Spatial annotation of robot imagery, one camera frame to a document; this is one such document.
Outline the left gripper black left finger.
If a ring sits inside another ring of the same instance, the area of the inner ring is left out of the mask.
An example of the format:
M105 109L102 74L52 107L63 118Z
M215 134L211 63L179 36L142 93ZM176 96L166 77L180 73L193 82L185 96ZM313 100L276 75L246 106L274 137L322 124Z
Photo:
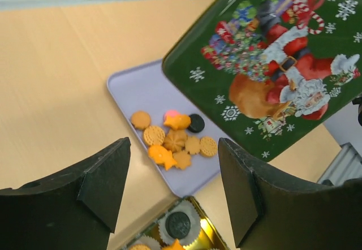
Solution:
M130 165L121 138L96 154L17 189L1 190L2 249L106 249Z

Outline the green christmas cookie tin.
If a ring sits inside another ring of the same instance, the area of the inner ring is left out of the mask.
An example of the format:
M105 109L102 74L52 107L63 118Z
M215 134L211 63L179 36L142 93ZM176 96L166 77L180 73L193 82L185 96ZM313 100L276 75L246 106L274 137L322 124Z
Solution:
M183 249L229 249L193 196L173 202L121 249L165 249L176 240Z

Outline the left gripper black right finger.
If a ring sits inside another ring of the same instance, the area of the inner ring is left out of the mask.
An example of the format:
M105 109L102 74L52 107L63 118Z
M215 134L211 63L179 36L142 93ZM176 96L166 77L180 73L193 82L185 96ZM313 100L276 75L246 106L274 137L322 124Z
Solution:
M218 156L237 248L361 248L361 179L309 182L227 138L219 139Z

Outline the gold tin lid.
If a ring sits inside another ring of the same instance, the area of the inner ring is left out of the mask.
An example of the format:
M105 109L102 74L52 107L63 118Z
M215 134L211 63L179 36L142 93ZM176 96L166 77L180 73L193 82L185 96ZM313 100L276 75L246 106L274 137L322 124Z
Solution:
M165 76L251 155L271 161L361 93L361 0L215 0Z

